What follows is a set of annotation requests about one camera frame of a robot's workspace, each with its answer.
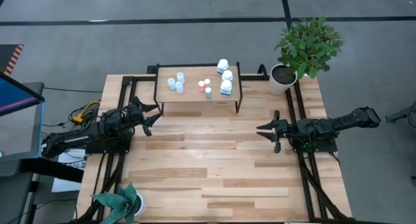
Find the white jar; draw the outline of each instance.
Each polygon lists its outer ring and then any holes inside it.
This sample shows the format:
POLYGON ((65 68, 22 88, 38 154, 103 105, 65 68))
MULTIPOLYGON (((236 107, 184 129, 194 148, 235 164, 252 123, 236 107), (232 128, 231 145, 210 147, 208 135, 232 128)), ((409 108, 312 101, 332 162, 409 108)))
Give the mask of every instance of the white jar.
POLYGON ((185 76, 182 72, 178 72, 176 74, 177 81, 181 82, 182 84, 185 83, 185 76))
POLYGON ((179 94, 183 93, 183 84, 181 83, 181 81, 176 81, 175 87, 176 87, 176 92, 177 93, 179 93, 179 94))
POLYGON ((229 80, 224 80, 221 83, 221 95, 229 97, 231 95, 231 89, 233 89, 233 84, 229 80))
POLYGON ((171 90, 175 90, 176 89, 176 87, 175 87, 175 79, 174 78, 169 78, 168 79, 168 85, 169 85, 169 88, 171 89, 171 90))
POLYGON ((221 59, 216 66, 216 72, 222 75, 226 70, 228 70, 228 61, 226 59, 221 59))
POLYGON ((230 71, 230 70, 227 70, 227 71, 223 72, 222 81, 224 81, 224 80, 233 81, 233 72, 230 71))

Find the wood plank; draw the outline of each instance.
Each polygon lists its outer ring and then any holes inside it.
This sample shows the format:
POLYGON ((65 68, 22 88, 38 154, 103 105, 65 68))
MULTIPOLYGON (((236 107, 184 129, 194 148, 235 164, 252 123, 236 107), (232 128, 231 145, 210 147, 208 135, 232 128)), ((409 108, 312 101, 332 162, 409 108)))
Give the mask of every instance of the wood plank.
POLYGON ((257 221, 295 220, 296 214, 292 208, 234 208, 233 220, 235 221, 257 221))
POLYGON ((301 187, 300 179, 224 179, 225 188, 290 188, 301 187))
POLYGON ((129 177, 206 178, 207 168, 161 168, 132 171, 129 177))
POLYGON ((287 188, 202 188, 202 198, 287 197, 287 188))

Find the small white container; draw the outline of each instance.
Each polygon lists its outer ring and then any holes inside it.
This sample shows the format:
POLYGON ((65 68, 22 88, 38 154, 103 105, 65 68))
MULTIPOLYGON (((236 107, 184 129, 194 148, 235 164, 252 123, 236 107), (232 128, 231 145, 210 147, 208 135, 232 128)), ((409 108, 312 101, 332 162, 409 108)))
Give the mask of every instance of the small white container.
POLYGON ((210 88, 210 87, 207 87, 207 88, 205 89, 205 97, 206 97, 207 99, 210 99, 210 98, 211 98, 211 88, 210 88))
POLYGON ((142 205, 135 213, 135 216, 141 216, 145 213, 145 211, 148 209, 148 199, 144 194, 136 193, 140 201, 142 201, 142 205))
POLYGON ((169 88, 171 90, 175 90, 176 89, 176 87, 175 87, 175 79, 174 78, 169 78, 168 79, 168 85, 169 85, 169 88))
POLYGON ((221 59, 216 67, 216 72, 222 75, 226 70, 228 70, 228 61, 226 59, 221 59))
POLYGON ((183 84, 181 83, 181 81, 177 81, 175 83, 175 86, 176 86, 176 92, 179 93, 179 94, 182 94, 183 93, 183 84))
POLYGON ((205 80, 203 81, 203 83, 204 83, 206 86, 209 86, 209 84, 211 83, 211 80, 210 80, 210 79, 205 79, 205 80))
POLYGON ((181 82, 182 84, 185 83, 185 76, 182 72, 178 72, 176 74, 177 81, 181 82))
POLYGON ((230 70, 227 70, 227 71, 223 72, 222 81, 224 81, 224 80, 233 81, 233 72, 230 71, 230 70))
POLYGON ((200 87, 200 92, 203 92, 205 89, 205 83, 203 81, 198 82, 198 86, 200 87))
POLYGON ((233 84, 229 80, 224 80, 221 83, 221 95, 229 97, 231 95, 231 90, 233 89, 233 84))

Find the white bottle cap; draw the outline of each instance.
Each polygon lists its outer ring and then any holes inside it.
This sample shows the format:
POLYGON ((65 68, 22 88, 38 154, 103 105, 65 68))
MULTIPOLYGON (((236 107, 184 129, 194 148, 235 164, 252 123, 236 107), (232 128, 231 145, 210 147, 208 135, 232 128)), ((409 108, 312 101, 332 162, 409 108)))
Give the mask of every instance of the white bottle cap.
POLYGON ((221 59, 218 62, 218 67, 221 69, 228 69, 228 61, 226 59, 221 59))
POLYGON ((233 86, 233 84, 229 80, 224 80, 221 83, 221 88, 222 89, 228 89, 228 88, 231 88, 232 86, 233 86))
POLYGON ((222 74, 222 78, 223 79, 231 79, 233 78, 233 72, 226 70, 223 74, 222 74))

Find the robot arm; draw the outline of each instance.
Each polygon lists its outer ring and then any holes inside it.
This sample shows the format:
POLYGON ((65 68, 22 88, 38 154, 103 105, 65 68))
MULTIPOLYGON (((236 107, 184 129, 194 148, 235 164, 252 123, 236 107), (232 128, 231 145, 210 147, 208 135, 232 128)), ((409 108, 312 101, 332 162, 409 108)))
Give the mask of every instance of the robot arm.
POLYGON ((333 119, 300 119, 294 125, 289 124, 286 119, 280 120, 280 113, 276 110, 270 123, 257 127, 257 129, 274 129, 274 132, 257 133, 276 143, 275 153, 280 152, 280 138, 301 142, 308 151, 336 138, 339 131, 352 127, 375 128, 379 124, 380 118, 374 109, 369 107, 357 108, 347 115, 333 119))
POLYGON ((150 127, 161 114, 147 118, 144 113, 157 108, 157 105, 145 105, 135 97, 122 109, 109 110, 99 116, 100 121, 84 129, 51 133, 42 144, 46 147, 42 156, 52 158, 68 149, 83 148, 86 153, 127 153, 135 126, 142 125, 146 136, 151 136, 150 127))

